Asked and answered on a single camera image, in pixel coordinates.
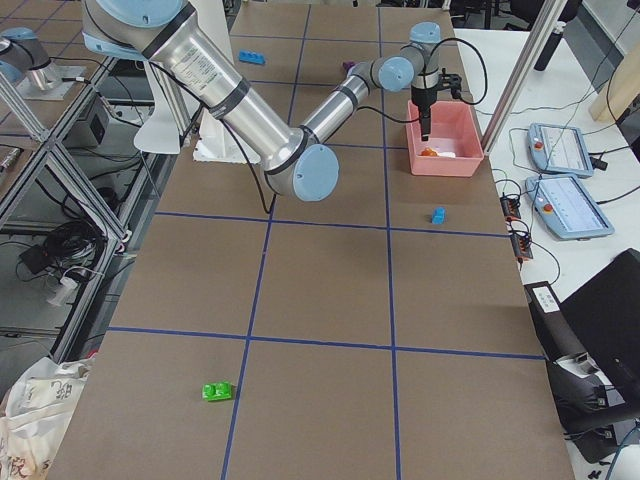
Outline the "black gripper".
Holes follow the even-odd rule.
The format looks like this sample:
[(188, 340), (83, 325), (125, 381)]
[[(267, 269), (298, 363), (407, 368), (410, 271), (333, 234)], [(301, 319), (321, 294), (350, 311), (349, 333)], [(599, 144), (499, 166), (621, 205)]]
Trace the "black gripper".
[(449, 90), (455, 99), (460, 97), (462, 77), (447, 73), (445, 69), (420, 72), (411, 82), (411, 103), (418, 109), (413, 122), (420, 121), (421, 140), (430, 136), (431, 106), (437, 101), (440, 91)]

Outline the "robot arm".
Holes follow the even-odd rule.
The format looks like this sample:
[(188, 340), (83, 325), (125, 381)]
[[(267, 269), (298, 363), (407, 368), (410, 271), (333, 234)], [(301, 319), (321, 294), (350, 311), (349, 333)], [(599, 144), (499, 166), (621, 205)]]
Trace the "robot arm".
[(228, 124), (260, 157), (272, 191), (315, 202), (336, 187), (339, 163), (324, 142), (374, 89), (410, 88), (422, 136), (431, 128), (431, 107), (441, 90), (459, 98), (461, 78), (439, 65), (443, 44), (433, 22), (415, 25), (409, 44), (395, 56), (355, 64), (342, 83), (298, 127), (288, 126), (204, 33), (188, 1), (85, 1), (86, 47), (106, 56), (160, 66)]

